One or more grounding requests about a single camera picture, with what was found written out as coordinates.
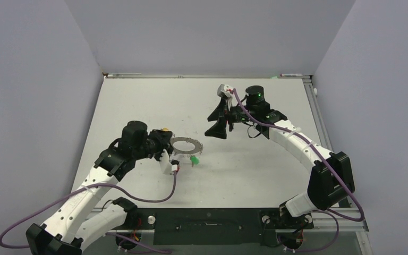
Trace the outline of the green key tag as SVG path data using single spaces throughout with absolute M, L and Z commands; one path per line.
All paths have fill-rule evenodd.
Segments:
M 196 157 L 195 155 L 190 157 L 190 161 L 192 166 L 198 165 L 200 163 L 200 160 L 198 157 Z

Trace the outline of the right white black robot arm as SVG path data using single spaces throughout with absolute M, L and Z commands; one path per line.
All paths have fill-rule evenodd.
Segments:
M 217 96 L 220 102 L 207 118 L 214 124 L 205 136 L 226 139 L 235 123 L 251 122 L 261 135 L 282 146 L 309 171 L 307 189 L 279 207 L 283 226 L 293 227 L 300 216 L 327 210 L 353 195 L 355 184 L 347 154 L 334 153 L 303 134 L 284 114 L 271 108 L 262 86 L 246 88 L 241 100 L 234 88 L 221 84 Z

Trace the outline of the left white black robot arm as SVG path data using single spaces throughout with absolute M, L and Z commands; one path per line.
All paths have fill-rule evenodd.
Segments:
M 103 196 L 117 188 L 137 161 L 154 159 L 165 174 L 175 175 L 177 166 L 169 159 L 173 152 L 170 130 L 148 131 L 141 121 L 130 121 L 102 151 L 79 188 L 42 224 L 32 224 L 26 231 L 32 254 L 82 254 L 94 241 L 115 227 L 131 228 L 136 224 L 136 206 L 119 198 L 102 212 L 89 217 Z

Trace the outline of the large metal ring disc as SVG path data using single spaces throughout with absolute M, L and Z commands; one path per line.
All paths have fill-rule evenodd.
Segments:
M 194 146 L 194 148 L 190 150 L 180 149 L 178 146 L 175 145 L 178 142 L 190 143 Z M 202 154 L 202 151 L 203 151 L 203 144 L 199 140 L 193 139 L 193 138 L 173 137 L 170 139 L 170 143 L 174 149 L 173 151 L 175 154 L 194 155 L 194 154 Z

